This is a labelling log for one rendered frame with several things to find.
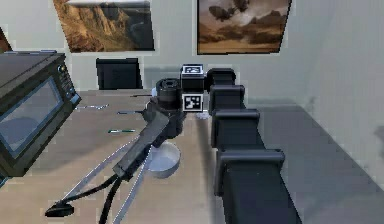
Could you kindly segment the framed brown canyon picture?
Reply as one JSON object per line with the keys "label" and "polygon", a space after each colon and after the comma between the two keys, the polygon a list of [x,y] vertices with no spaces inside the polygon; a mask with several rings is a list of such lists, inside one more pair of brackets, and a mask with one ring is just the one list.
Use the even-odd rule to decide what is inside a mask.
{"label": "framed brown canyon picture", "polygon": [[149,0],[52,0],[71,53],[154,51]]}

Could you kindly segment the black microwave oven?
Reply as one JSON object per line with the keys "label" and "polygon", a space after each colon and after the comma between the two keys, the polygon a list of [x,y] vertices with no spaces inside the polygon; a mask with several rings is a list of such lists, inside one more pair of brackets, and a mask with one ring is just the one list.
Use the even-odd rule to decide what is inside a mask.
{"label": "black microwave oven", "polygon": [[55,50],[0,54],[0,187],[24,176],[81,97]]}

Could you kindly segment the framed brown desert picture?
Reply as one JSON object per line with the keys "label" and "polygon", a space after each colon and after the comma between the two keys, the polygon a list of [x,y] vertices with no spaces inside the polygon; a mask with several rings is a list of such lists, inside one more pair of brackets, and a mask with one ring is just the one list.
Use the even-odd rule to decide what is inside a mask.
{"label": "framed brown desert picture", "polygon": [[197,54],[279,53],[293,0],[197,0]]}

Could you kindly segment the white bowl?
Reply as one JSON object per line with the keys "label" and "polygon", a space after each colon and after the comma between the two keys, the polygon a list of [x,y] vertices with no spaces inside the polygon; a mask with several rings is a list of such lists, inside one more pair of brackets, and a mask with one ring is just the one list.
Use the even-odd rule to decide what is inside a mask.
{"label": "white bowl", "polygon": [[166,179],[173,175],[180,164],[181,151],[179,148],[168,141],[159,147],[151,147],[151,157],[147,168],[150,176],[157,179]]}

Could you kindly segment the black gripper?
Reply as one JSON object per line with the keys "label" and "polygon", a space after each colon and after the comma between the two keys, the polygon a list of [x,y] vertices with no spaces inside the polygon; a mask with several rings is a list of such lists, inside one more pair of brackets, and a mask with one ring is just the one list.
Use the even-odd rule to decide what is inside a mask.
{"label": "black gripper", "polygon": [[177,78],[161,79],[156,83],[157,95],[150,98],[142,117],[147,122],[138,139],[113,167],[122,180],[129,181],[144,163],[152,146],[159,147],[183,130],[186,113],[182,110],[181,84]]}

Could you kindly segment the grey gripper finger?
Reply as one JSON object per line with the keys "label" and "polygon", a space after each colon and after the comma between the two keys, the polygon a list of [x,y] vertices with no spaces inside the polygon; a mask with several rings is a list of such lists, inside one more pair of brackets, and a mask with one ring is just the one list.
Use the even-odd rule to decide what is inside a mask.
{"label": "grey gripper finger", "polygon": [[107,156],[102,162],[100,162],[95,168],[93,168],[85,177],[83,177],[61,200],[55,202],[50,208],[48,208],[45,212],[45,216],[46,217],[65,217],[65,216],[72,215],[74,213],[74,207],[70,205],[71,201],[89,196],[102,189],[107,188],[109,185],[112,185],[113,181],[117,177],[116,175],[109,177],[101,185],[81,193],[81,190],[93,178],[95,178],[102,170],[104,170],[109,163],[117,159],[123,152],[127,152],[129,148],[134,143],[137,142],[137,140],[138,140],[138,137],[133,138],[128,143],[116,149],[111,155]]}
{"label": "grey gripper finger", "polygon": [[132,177],[134,176],[136,171],[139,171],[137,174],[136,179],[134,180],[134,183],[132,185],[132,188],[129,191],[129,194],[127,198],[125,199],[124,203],[121,205],[118,214],[113,220],[113,224],[120,224],[122,219],[125,217],[129,207],[133,203],[136,194],[138,193],[138,189],[141,186],[144,175],[146,171],[148,170],[149,164],[152,160],[152,152],[150,149],[145,149],[142,153],[140,153],[138,156],[136,156],[129,166],[127,168],[123,169],[123,175],[117,176],[115,180],[112,183],[112,187],[106,197],[106,200],[103,205],[102,213],[99,219],[98,224],[107,224],[109,212],[113,203],[113,200],[115,198],[115,195],[119,188],[121,187],[121,184],[123,181],[129,182]]}

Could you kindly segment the black chair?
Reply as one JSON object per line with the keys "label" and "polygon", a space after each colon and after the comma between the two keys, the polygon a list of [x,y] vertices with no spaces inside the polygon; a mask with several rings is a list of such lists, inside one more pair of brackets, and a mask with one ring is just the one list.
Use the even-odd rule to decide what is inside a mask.
{"label": "black chair", "polygon": [[96,59],[100,90],[142,89],[137,58]]}

